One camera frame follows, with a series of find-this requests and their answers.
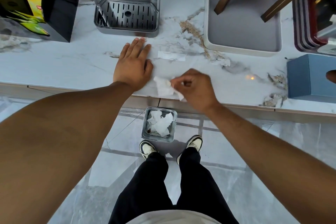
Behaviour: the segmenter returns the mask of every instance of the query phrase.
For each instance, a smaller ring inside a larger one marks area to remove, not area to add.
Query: floor
[[[0,121],[28,103],[30,101],[0,97]],[[119,193],[144,161],[138,150],[143,118],[143,109],[123,108],[120,111],[98,158],[49,224],[108,222]],[[336,168],[336,128],[333,124],[257,119],[250,119],[250,122]],[[180,172],[175,158],[195,134],[204,138],[201,163],[211,172],[240,224],[298,223],[203,115],[178,113],[175,140],[171,144],[155,144],[169,164],[165,184],[173,203],[180,194]]]

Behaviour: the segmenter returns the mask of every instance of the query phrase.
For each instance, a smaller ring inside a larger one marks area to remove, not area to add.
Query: person's left hand
[[[113,82],[124,82],[131,86],[133,91],[140,90],[150,80],[153,64],[146,59],[151,45],[148,44],[143,50],[145,39],[135,38],[131,44],[125,44],[120,53],[113,74]]]

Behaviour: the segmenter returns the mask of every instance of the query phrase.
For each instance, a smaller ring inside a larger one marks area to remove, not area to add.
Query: crumpled tissue
[[[150,135],[167,137],[170,132],[168,127],[173,122],[173,115],[171,113],[166,114],[162,117],[162,112],[160,110],[150,111],[149,119],[147,120],[146,132]]]
[[[165,78],[154,77],[156,82],[157,94],[159,97],[171,96],[174,93],[178,95],[180,101],[184,99],[184,96],[171,86],[171,82]]]

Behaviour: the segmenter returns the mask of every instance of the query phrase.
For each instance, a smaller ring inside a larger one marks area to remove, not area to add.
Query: white and black sneaker
[[[201,148],[203,145],[203,138],[199,135],[194,135],[193,137],[191,137],[188,141],[187,141],[187,148],[189,147],[194,147],[198,152],[200,152]],[[180,157],[181,157],[182,153],[178,156],[178,158],[176,159],[176,162],[178,165],[180,165]]]
[[[139,145],[141,155],[147,159],[149,154],[152,152],[157,152],[154,145],[152,145],[149,141],[143,140]]]

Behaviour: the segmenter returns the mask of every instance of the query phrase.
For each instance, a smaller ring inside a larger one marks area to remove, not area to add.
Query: trousers
[[[195,211],[222,224],[237,224],[212,175],[200,161],[195,148],[183,151],[179,161],[181,195],[173,205],[164,184],[168,163],[158,152],[151,153],[120,193],[108,224],[126,224],[143,213],[171,209]]]

